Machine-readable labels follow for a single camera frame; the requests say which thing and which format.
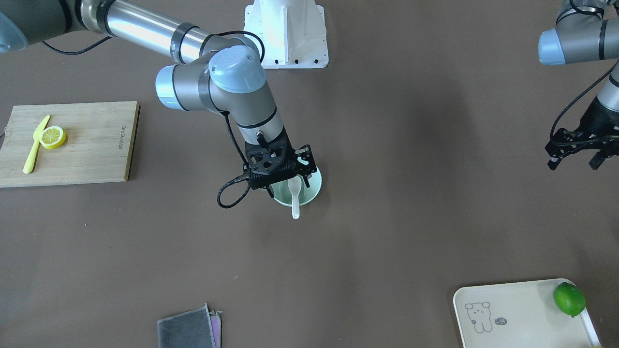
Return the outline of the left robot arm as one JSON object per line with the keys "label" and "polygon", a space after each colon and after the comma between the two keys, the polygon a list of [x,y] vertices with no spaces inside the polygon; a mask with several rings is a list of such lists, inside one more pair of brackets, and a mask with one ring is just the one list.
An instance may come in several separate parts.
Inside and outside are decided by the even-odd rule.
{"label": "left robot arm", "polygon": [[[565,0],[555,27],[539,38],[539,61],[546,66],[577,62],[603,61],[619,57],[619,23],[606,18],[608,9],[618,9],[616,0]],[[618,65],[604,73],[595,83],[603,82],[582,115],[575,130],[551,126],[545,150],[548,167],[555,170],[560,162],[582,150],[594,150],[590,160],[593,170],[606,159],[617,156],[619,127]]]}

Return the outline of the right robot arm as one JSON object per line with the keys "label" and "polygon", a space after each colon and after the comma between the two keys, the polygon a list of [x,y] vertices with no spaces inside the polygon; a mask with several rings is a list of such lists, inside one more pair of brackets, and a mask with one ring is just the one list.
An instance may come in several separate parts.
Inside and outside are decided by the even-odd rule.
{"label": "right robot arm", "polygon": [[208,111],[233,120],[245,141],[240,152],[251,189],[296,180],[310,188],[318,171],[311,147],[291,145],[262,66],[265,47],[248,32],[210,33],[128,0],[3,0],[1,52],[26,49],[87,30],[168,56],[155,88],[164,106]]}

